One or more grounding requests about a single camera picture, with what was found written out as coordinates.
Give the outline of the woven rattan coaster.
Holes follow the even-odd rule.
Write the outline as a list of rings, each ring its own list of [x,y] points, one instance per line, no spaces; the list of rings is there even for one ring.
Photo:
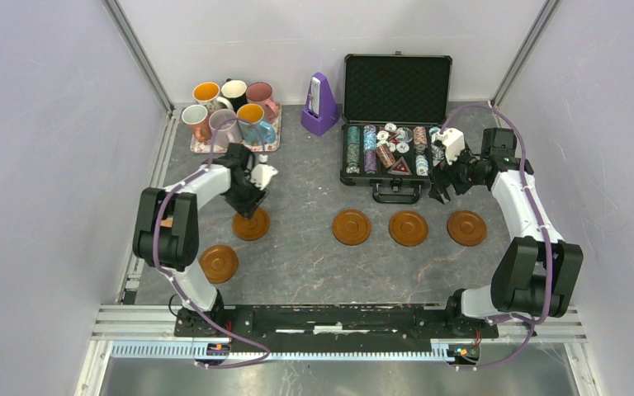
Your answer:
[[[173,220],[172,219],[163,219],[162,222],[160,223],[160,225],[163,228],[170,229],[173,226]]]

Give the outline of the wooden coaster two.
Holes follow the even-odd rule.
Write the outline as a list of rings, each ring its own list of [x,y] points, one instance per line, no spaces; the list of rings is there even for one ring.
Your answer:
[[[396,243],[415,247],[426,240],[428,223],[418,212],[402,210],[390,218],[389,233]]]

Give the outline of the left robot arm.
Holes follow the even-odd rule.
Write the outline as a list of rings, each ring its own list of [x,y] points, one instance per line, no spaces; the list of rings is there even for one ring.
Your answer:
[[[141,192],[132,250],[173,288],[182,311],[207,336],[226,325],[224,302],[197,263],[200,249],[199,211],[217,196],[249,218],[267,195],[277,170],[267,156],[243,144],[231,144],[224,155],[210,156],[181,181]]]

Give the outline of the wooden coaster five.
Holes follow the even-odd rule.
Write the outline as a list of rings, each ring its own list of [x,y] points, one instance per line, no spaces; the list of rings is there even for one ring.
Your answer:
[[[459,210],[449,216],[447,233],[454,242],[474,247],[485,241],[488,230],[485,221],[477,213]]]

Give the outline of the wooden coaster four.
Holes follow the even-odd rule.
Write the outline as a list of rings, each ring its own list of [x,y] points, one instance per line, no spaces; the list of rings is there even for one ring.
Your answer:
[[[332,223],[334,237],[342,244],[356,246],[371,235],[371,221],[359,210],[343,210]]]

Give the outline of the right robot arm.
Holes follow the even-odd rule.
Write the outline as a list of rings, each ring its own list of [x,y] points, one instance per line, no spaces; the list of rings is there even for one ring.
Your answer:
[[[458,129],[433,127],[429,134],[430,197],[447,203],[451,191],[461,196],[474,186],[485,186],[502,210],[510,237],[490,284],[455,293],[458,306],[443,315],[446,330],[464,337],[476,327],[477,319],[542,323],[562,317],[584,254],[551,225],[535,188],[532,166],[516,154],[518,137],[511,129],[488,128],[480,152],[473,153]]]

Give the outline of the wooden coaster three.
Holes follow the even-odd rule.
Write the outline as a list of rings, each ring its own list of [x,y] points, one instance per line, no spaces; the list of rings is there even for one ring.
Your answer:
[[[258,208],[251,218],[241,214],[234,215],[232,220],[234,235],[244,241],[255,241],[262,238],[270,229],[270,217],[263,208]]]

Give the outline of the wooden coaster one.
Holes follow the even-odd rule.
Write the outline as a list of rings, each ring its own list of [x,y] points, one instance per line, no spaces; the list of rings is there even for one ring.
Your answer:
[[[211,284],[225,283],[239,269],[239,258],[234,249],[227,245],[207,248],[200,255],[198,262]]]

